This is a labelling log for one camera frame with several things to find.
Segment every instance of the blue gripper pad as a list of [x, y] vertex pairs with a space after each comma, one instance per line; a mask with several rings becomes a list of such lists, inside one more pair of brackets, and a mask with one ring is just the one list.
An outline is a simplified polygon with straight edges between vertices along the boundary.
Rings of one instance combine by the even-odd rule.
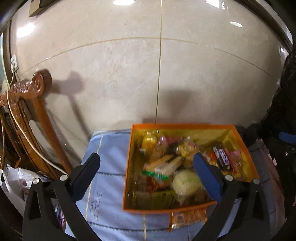
[[193, 167], [210, 198], [219, 202], [222, 199], [223, 174], [217, 167], [211, 166], [200, 152], [194, 155]]

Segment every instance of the orange box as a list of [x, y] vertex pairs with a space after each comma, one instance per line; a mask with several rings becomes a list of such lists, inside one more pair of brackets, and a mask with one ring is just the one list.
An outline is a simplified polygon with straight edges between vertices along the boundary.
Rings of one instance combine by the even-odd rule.
[[162, 210], [144, 210], [133, 209], [133, 173], [134, 170], [140, 171], [143, 168], [144, 162], [137, 158], [135, 150], [137, 150], [143, 137], [148, 131], [153, 131], [157, 138], [162, 135], [169, 136], [190, 136], [191, 140], [195, 141], [198, 145], [206, 146], [207, 144], [217, 140], [222, 143], [230, 141], [235, 150], [240, 150], [243, 161], [243, 171], [247, 178], [246, 181], [251, 182], [254, 178], [259, 178], [252, 158], [241, 139], [239, 133], [233, 125], [208, 125], [208, 124], [133, 124], [131, 129], [130, 145], [128, 150], [128, 160], [126, 166], [126, 179], [123, 195], [123, 210], [133, 213], [173, 213], [196, 210], [213, 205], [215, 201], [209, 201], [199, 205], [189, 207], [170, 208]]

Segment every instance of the tile grout line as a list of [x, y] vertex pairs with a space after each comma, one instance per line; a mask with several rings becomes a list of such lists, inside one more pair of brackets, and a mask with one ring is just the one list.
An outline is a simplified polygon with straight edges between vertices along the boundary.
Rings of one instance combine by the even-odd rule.
[[[171, 38], [163, 38], [163, 39], [165, 39], [165, 40], [172, 40], [172, 41], [179, 41], [179, 42], [184, 42], [184, 43], [191, 43], [191, 44], [202, 45], [202, 44], [200, 44], [200, 43], [197, 43], [197, 42], [194, 42], [194, 41], [189, 41], [189, 40], [171, 39]], [[210, 48], [210, 49], [215, 49], [215, 50], [218, 50], [218, 51], [222, 51], [222, 52], [224, 52], [224, 53], [227, 53], [227, 54], [230, 54], [230, 55], [232, 55], [232, 56], [234, 56], [234, 57], [237, 57], [237, 58], [239, 58], [239, 59], [241, 59], [241, 60], [243, 60], [243, 61], [245, 61], [245, 62], [247, 62], [247, 63], [249, 63], [249, 64], [251, 64], [251, 65], [253, 65], [254, 67], [260, 69], [261, 71], [263, 71], [264, 73], [266, 73], [267, 75], [269, 75], [269, 76], [270, 76], [275, 82], [277, 82], [277, 80], [275, 80], [274, 77], [273, 77], [271, 74], [267, 73], [267, 72], [264, 71], [263, 69], [259, 68], [257, 65], [255, 65], [255, 64], [253, 64], [253, 63], [251, 63], [251, 62], [249, 62], [248, 60], [245, 60], [245, 59], [243, 59], [243, 58], [241, 58], [241, 57], [239, 57], [239, 56], [237, 56], [237, 55], [235, 55], [235, 54], [229, 53], [229, 52], [227, 52], [227, 51], [225, 51], [225, 50], [221, 50], [221, 49], [218, 49], [218, 48], [215, 48], [215, 47], [209, 47], [209, 46], [206, 46], [206, 45], [202, 45], [202, 46], [203, 46], [203, 47]]]
[[77, 46], [77, 47], [74, 47], [74, 48], [71, 48], [71, 49], [68, 49], [68, 50], [64, 50], [64, 51], [62, 51], [60, 53], [57, 53], [57, 54], [51, 56], [50, 58], [46, 58], [46, 59], [42, 60], [41, 62], [35, 64], [34, 66], [30, 67], [29, 69], [27, 69], [23, 73], [21, 73], [20, 76], [22, 74], [24, 74], [25, 72], [29, 71], [30, 69], [36, 67], [37, 65], [42, 64], [46, 60], [57, 57], [57, 56], [59, 56], [59, 55], [61, 55], [63, 53], [67, 53], [69, 51], [79, 49], [79, 48], [82, 48], [82, 47], [86, 47], [86, 46], [90, 46], [90, 45], [95, 45], [95, 44], [100, 44], [100, 43], [105, 43], [105, 42], [111, 42], [111, 41], [127, 40], [127, 39], [159, 39], [159, 38], [158, 37], [126, 37], [126, 38], [118, 38], [118, 39], [107, 39], [107, 40], [101, 40], [101, 41], [96, 41], [96, 42], [93, 42], [93, 43], [84, 44], [84, 45]]
[[155, 123], [156, 123], [156, 120], [157, 120], [158, 94], [159, 94], [161, 40], [162, 40], [162, 28], [163, 28], [163, 0], [161, 0], [161, 4], [160, 5], [161, 5], [161, 11], [160, 11], [160, 44], [159, 44], [158, 85], [157, 85], [157, 97], [156, 97]]
[[[82, 47], [86, 47], [86, 46], [90, 46], [90, 45], [94, 45], [94, 44], [99, 44], [99, 43], [104, 43], [104, 42], [111, 42], [111, 41], [119, 41], [119, 40], [126, 40], [126, 39], [160, 39], [160, 55], [161, 55], [161, 41], [162, 39], [165, 39], [165, 40], [172, 40], [172, 41], [179, 41], [179, 42], [185, 42], [185, 43], [192, 43], [192, 44], [198, 44], [200, 45], [200, 43], [197, 43], [197, 42], [194, 42], [194, 41], [189, 41], [189, 40], [182, 40], [182, 39], [172, 39], [172, 38], [162, 38], [162, 0], [161, 0], [161, 16], [160, 16], [160, 38], [158, 37], [126, 37], [126, 38], [118, 38], [118, 39], [107, 39], [107, 40], [102, 40], [102, 41], [96, 41], [96, 42], [93, 42], [93, 43], [88, 43], [88, 44], [84, 44], [84, 45], [81, 45], [81, 46], [77, 46], [75, 48], [72, 48], [72, 49], [68, 49], [68, 50], [65, 50], [65, 51], [62, 51], [58, 54], [55, 54], [53, 56], [51, 56], [50, 58], [54, 58], [54, 57], [57, 57], [58, 55], [60, 54], [63, 54], [63, 53], [67, 53], [69, 51], [72, 51], [72, 50], [75, 50], [75, 49], [79, 49], [79, 48], [82, 48]], [[204, 47], [208, 47], [208, 48], [211, 48], [211, 49], [215, 49], [215, 50], [218, 50], [218, 51], [222, 51], [224, 53], [227, 53], [227, 54], [230, 54], [234, 57], [237, 57], [251, 65], [253, 65], [254, 67], [257, 67], [258, 69], [260, 69], [261, 71], [263, 71], [264, 73], [266, 73], [267, 75], [269, 75], [274, 81], [277, 82], [277, 80], [274, 79], [274, 77], [267, 73], [266, 71], [264, 71], [263, 69], [259, 68], [258, 66], [256, 66], [255, 64], [235, 55], [235, 54], [232, 54], [232, 53], [229, 53], [227, 51], [224, 51], [224, 50], [221, 50], [221, 49], [217, 49], [217, 48], [214, 48], [214, 47], [209, 47], [209, 46], [206, 46], [206, 45], [203, 45]], [[24, 74], [25, 72], [29, 71], [30, 69], [38, 66], [39, 64], [42, 64], [43, 62], [45, 62], [46, 60], [48, 59], [45, 59], [37, 64], [35, 64], [34, 66], [30, 67], [29, 69], [27, 69], [26, 71], [24, 71], [23, 73], [20, 74], [20, 76], [22, 74]], [[159, 77], [160, 77], [160, 62], [159, 62], [159, 69], [158, 69], [158, 87], [159, 87]]]

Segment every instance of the white cable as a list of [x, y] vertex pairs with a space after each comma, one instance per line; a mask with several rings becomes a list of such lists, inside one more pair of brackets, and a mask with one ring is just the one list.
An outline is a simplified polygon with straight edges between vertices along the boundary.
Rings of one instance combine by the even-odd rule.
[[23, 131], [23, 129], [21, 128], [20, 124], [17, 122], [14, 114], [12, 113], [12, 110], [11, 110], [11, 106], [10, 106], [10, 103], [9, 103], [9, 99], [8, 99], [8, 90], [10, 88], [10, 85], [12, 84], [12, 81], [13, 81], [13, 77], [14, 77], [14, 65], [11, 64], [11, 67], [10, 67], [11, 71], [12, 71], [12, 79], [11, 79], [11, 82], [10, 84], [8, 83], [8, 80], [6, 79], [6, 82], [7, 82], [7, 92], [6, 92], [6, 96], [7, 96], [7, 102], [8, 102], [8, 107], [9, 107], [9, 111], [12, 115], [12, 118], [13, 120], [15, 121], [17, 127], [20, 129], [20, 131], [22, 132], [22, 134], [24, 135], [24, 137], [26, 138], [27, 142], [30, 144], [30, 146], [32, 147], [32, 149], [38, 154], [38, 156], [40, 156], [46, 163], [48, 163], [50, 166], [52, 166], [53, 168], [57, 169], [58, 171], [60, 171], [61, 173], [65, 174], [65, 175], [68, 175], [64, 170], [60, 169], [58, 166], [56, 166], [55, 164], [53, 164], [51, 161], [47, 160], [34, 146], [33, 144], [30, 142], [29, 138], [26, 136], [25, 132]]

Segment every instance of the carved wooden armrest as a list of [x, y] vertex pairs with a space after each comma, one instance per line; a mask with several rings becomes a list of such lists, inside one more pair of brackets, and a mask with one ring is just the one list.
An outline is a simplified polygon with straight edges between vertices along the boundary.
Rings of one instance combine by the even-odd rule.
[[[42, 96], [45, 93], [45, 91], [50, 89], [51, 87], [52, 77], [49, 71], [44, 69], [36, 72], [33, 75], [32, 80], [22, 80], [14, 83], [9, 89], [9, 101], [13, 113], [18, 113], [19, 119], [21, 118], [19, 116], [19, 101], [21, 99], [32, 101], [38, 121], [40, 122], [50, 145], [56, 152], [57, 157], [60, 160], [65, 171], [67, 173], [71, 173], [73, 167], [69, 162], [66, 153], [63, 150], [57, 138], [57, 135], [52, 127], [52, 124], [50, 122], [50, 119], [48, 117], [47, 111], [42, 100]], [[0, 95], [0, 106], [5, 106], [8, 108], [6, 92]]]

